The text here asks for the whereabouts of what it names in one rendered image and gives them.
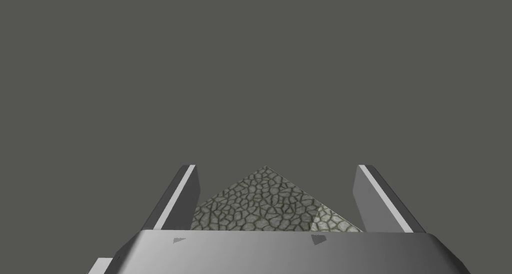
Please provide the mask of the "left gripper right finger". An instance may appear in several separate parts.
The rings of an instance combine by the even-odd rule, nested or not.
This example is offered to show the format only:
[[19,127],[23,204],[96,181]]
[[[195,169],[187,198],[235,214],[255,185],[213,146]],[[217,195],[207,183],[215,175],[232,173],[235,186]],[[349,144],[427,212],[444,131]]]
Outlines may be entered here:
[[352,193],[367,232],[425,232],[403,201],[372,165],[357,166]]

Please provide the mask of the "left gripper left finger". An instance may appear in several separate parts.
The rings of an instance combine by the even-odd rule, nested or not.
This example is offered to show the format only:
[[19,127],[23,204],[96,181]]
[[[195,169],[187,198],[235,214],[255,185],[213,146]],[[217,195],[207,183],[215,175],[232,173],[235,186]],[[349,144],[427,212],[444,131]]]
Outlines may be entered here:
[[199,196],[200,182],[196,165],[183,165],[142,230],[190,230]]

